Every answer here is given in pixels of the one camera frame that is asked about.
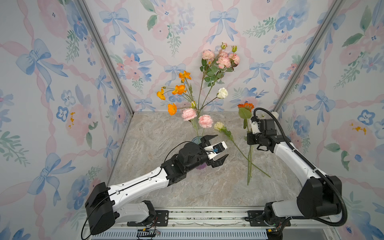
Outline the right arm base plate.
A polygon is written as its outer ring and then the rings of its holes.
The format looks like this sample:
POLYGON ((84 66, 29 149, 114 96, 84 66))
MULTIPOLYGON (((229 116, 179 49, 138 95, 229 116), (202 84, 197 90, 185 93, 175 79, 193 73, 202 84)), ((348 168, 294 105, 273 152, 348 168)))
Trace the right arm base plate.
POLYGON ((249 222, 251 227, 267 227, 277 228, 281 227, 285 218, 273 217, 267 219, 264 211, 251 210, 247 211, 247 216, 244 218, 246 222, 249 222))

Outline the pink rose stem with leaves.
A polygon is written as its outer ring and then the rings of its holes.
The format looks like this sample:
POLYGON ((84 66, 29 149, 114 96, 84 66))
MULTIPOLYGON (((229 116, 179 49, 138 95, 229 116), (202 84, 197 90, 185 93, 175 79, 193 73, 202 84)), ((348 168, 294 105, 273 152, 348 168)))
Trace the pink rose stem with leaves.
POLYGON ((213 87, 216 84, 223 85, 223 78, 226 73, 234 72, 235 68, 240 64, 240 57, 237 54, 238 47, 232 46, 229 51, 228 45, 226 43, 222 43, 218 50, 215 53, 215 60, 211 66, 211 81, 208 83, 208 79, 204 85, 208 87, 213 87))

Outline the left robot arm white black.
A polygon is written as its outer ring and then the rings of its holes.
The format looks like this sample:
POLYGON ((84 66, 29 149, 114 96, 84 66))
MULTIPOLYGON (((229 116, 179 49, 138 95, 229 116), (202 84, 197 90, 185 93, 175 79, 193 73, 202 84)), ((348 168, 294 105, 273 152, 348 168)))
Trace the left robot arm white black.
POLYGON ((181 143, 175 155, 168 154, 165 161, 153 171, 131 181, 107 186, 102 182, 89 195, 85 209, 90 235, 95 236, 116 223, 146 227, 155 224, 157 213, 150 201, 133 204, 132 201, 152 191, 163 189, 184 180, 187 173, 206 164, 212 168, 223 165, 228 155, 222 155, 225 142, 211 144, 214 135, 201 137, 200 143, 181 143))

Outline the pink carnation single stem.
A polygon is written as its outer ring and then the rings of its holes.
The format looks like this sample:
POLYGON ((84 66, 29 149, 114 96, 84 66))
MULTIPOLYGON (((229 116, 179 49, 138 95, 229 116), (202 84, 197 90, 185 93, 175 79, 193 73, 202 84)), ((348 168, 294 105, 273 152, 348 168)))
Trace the pink carnation single stem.
POLYGON ((215 57, 215 53, 211 50, 204 50, 202 53, 202 66, 200 67, 200 69, 202 70, 203 76, 198 97, 198 110, 201 109, 201 98, 204 83, 206 82, 206 79, 208 79, 208 83, 211 81, 211 74, 209 74, 209 72, 211 72, 211 66, 213 61, 215 60, 215 57))

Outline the small pink carnation stem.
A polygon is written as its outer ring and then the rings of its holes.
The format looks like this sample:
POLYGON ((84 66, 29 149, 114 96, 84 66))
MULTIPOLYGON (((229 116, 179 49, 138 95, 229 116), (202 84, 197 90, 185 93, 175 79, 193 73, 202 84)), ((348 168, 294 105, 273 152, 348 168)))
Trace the small pink carnation stem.
POLYGON ((199 126, 203 129, 202 130, 202 136, 205 133, 205 129, 209 129, 213 126, 214 121, 209 115, 202 115, 199 117, 198 120, 199 126))

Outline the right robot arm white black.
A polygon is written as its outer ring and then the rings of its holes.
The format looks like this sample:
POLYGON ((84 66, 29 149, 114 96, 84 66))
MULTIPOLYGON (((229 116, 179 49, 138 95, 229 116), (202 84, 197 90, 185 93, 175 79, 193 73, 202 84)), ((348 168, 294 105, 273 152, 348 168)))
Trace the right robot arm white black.
POLYGON ((285 218, 312 219, 328 226, 346 223, 348 211, 342 198, 342 182, 314 166, 285 136, 278 134, 274 119, 251 118, 247 143, 258 150, 269 151, 284 161, 302 186, 294 200, 270 202, 265 206, 265 220, 272 224, 285 218))

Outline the orange poppy flower stem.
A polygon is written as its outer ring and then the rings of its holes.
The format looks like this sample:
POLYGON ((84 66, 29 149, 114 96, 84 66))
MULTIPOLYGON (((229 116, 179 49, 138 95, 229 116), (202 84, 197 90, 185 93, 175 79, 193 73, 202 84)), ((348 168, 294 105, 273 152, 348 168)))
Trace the orange poppy flower stem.
POLYGON ((162 101, 165 101, 166 93, 171 93, 173 96, 179 96, 184 98, 188 103, 190 103, 191 108, 197 110, 197 103, 193 96, 193 88, 192 85, 188 82, 191 80, 191 73, 187 71, 183 71, 179 73, 179 79, 181 80, 180 85, 176 85, 175 87, 161 87, 161 90, 157 92, 157 97, 162 101))

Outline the large orange poppy stem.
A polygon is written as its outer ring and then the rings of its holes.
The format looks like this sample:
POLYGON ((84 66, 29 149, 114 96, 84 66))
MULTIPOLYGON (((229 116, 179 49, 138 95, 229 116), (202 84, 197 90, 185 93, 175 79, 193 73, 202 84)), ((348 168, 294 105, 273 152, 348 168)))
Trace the large orange poppy stem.
POLYGON ((193 109, 193 108, 187 108, 187 107, 185 107, 185 108, 178 108, 177 106, 176 106, 176 104, 168 104, 168 113, 169 113, 169 115, 171 115, 171 116, 173 116, 173 115, 175 115, 178 111, 195 111, 195 109, 193 109))

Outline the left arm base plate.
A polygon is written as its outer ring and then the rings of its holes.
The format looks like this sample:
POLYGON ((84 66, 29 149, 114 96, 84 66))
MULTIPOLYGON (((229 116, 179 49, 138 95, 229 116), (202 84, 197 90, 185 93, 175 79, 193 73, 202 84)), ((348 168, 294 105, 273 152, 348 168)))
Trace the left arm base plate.
POLYGON ((142 222, 128 222, 128 227, 150 227, 155 225, 156 227, 167 227, 169 222, 169 211, 155 211, 156 213, 150 213, 150 215, 142 222))

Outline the cream white rose stem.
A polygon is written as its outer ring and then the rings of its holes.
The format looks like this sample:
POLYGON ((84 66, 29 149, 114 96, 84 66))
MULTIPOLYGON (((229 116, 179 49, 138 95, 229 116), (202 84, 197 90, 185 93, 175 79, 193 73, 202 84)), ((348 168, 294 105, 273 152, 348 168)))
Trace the cream white rose stem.
POLYGON ((216 96, 211 101, 207 102, 206 104, 203 104, 203 106, 201 107, 201 110, 204 109, 206 106, 208 106, 210 103, 214 102, 216 99, 223 100, 227 98, 228 95, 229 95, 229 92, 226 88, 220 88, 216 96))

